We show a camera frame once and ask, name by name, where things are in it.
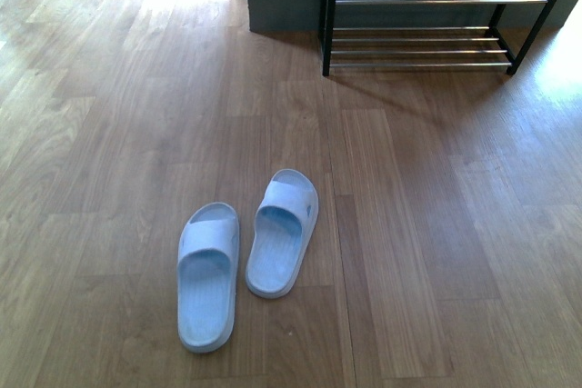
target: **black shoe rack frame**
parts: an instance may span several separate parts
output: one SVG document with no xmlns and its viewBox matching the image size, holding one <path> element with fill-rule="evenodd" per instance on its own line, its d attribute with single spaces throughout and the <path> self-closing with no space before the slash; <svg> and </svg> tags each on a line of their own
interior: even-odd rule
<svg viewBox="0 0 582 388">
<path fill-rule="evenodd" d="M 486 67 L 502 66 L 513 75 L 536 39 L 557 0 L 321 0 L 319 41 L 323 76 L 330 68 Z M 337 5 L 496 5 L 487 26 L 334 28 Z M 515 53 L 498 25 L 507 5 L 542 4 L 525 42 Z M 436 45 L 447 44 L 446 49 Z M 460 62 L 447 58 L 460 56 Z"/>
</svg>

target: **laminate floorboard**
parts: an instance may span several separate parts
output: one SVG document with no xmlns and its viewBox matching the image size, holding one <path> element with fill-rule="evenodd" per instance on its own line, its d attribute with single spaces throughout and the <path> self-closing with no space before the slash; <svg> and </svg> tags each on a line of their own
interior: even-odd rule
<svg viewBox="0 0 582 388">
<path fill-rule="evenodd" d="M 580 24 L 513 77 L 324 78 L 316 34 L 250 33 L 246 0 L 0 0 L 0 388 L 578 388 Z M 281 168 L 320 212 L 270 301 L 245 269 Z M 214 201 L 236 323 L 193 354 L 177 245 Z"/>
</svg>

